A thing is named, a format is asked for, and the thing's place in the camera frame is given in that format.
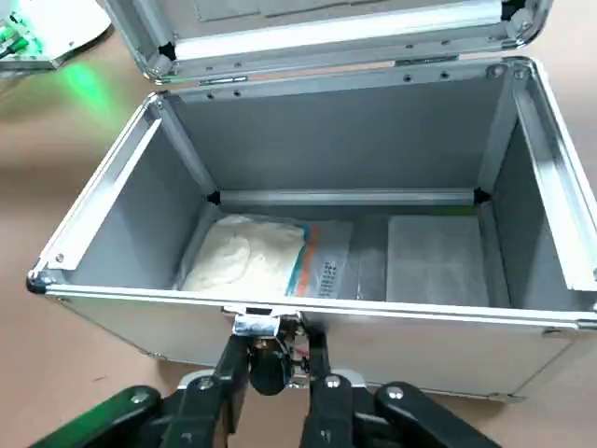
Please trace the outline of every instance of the table surface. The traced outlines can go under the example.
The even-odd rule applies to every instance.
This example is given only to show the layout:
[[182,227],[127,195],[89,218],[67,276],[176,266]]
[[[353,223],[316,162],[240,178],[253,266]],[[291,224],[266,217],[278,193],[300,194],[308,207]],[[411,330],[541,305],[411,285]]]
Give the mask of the table surface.
[[[556,1],[546,31],[519,51],[547,67],[593,188],[596,23],[597,2]],[[194,368],[145,357],[24,288],[41,248],[154,86],[139,74],[118,34],[56,72],[0,82],[0,438],[12,447],[36,440],[128,385],[167,393]],[[505,446],[590,447],[596,369],[593,351],[518,405],[440,401]],[[304,391],[275,398],[251,393],[231,446],[298,446],[307,406]]]

